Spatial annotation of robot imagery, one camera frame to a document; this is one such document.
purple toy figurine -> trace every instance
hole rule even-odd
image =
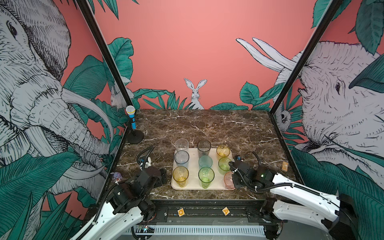
[[[111,174],[113,174],[113,180],[115,181],[115,183],[118,183],[120,181],[122,181],[122,175],[121,173],[119,172],[111,172]]]

drinking glass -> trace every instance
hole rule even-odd
[[[203,188],[209,187],[214,178],[215,173],[210,167],[203,167],[202,169],[200,169],[199,179]]]
[[[180,187],[185,187],[187,183],[187,178],[189,176],[188,169],[186,167],[180,166],[175,168],[172,173],[173,179]]]
[[[178,166],[188,167],[189,154],[184,151],[178,151],[174,156],[175,162]]]
[[[211,167],[212,166],[212,158],[210,156],[204,155],[199,158],[199,167]]]
[[[200,140],[197,143],[197,153],[199,155],[199,158],[201,158],[201,156],[207,156],[210,150],[211,143],[208,140]]]
[[[217,146],[216,153],[220,157],[226,157],[231,153],[231,150],[226,145],[219,145],[219,146]]]
[[[179,138],[175,142],[176,151],[186,151],[188,152],[189,141],[185,138]]]
[[[233,179],[232,179],[233,172],[229,171],[224,175],[224,185],[225,188],[228,190],[234,190],[235,185],[233,184]]]
[[[219,167],[219,172],[223,175],[225,175],[229,170],[230,170],[230,167],[229,167],[229,162],[231,162],[232,160],[227,158],[227,157],[222,157],[220,158],[220,160],[218,161],[218,167]]]

beige tray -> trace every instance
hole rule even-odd
[[[224,185],[224,175],[219,173],[218,171],[218,161],[222,157],[220,157],[216,153],[216,148],[211,148],[208,155],[212,158],[213,163],[211,168],[215,173],[215,178],[207,188],[203,188],[200,184],[200,179],[199,179],[200,168],[199,168],[199,156],[197,153],[197,148],[190,148],[188,150],[188,153],[189,153],[189,161],[188,161],[187,168],[189,171],[189,176],[187,178],[187,183],[185,187],[180,187],[176,183],[176,181],[172,178],[171,185],[173,189],[176,189],[176,190],[228,190],[225,188],[225,185]],[[233,161],[232,151],[227,158]],[[176,167],[177,167],[177,164],[175,161],[173,161],[172,172]]]

elephant eye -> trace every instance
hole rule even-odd
[[[336,88],[337,93],[340,95],[340,83],[336,83],[335,88]]]
[[[7,27],[9,31],[11,32],[12,36],[16,39],[17,31],[16,29],[12,26],[12,23],[7,21]]]

brown marble surface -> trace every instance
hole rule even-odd
[[[139,144],[126,144],[117,163],[116,171],[130,178],[139,170],[137,154],[156,145],[151,153],[152,166],[167,169],[167,184],[151,192],[152,199],[265,199],[271,193],[253,194],[244,188],[235,190],[175,190],[171,187],[174,143],[179,138],[189,140],[189,147],[196,147],[207,139],[212,147],[227,144],[234,155],[241,155],[250,166],[257,167],[257,160],[249,151],[256,151],[262,166],[283,173],[295,180],[290,166],[281,171],[286,160],[275,129],[265,111],[216,111],[216,110],[155,110],[142,109],[136,114],[137,129],[144,133]]]

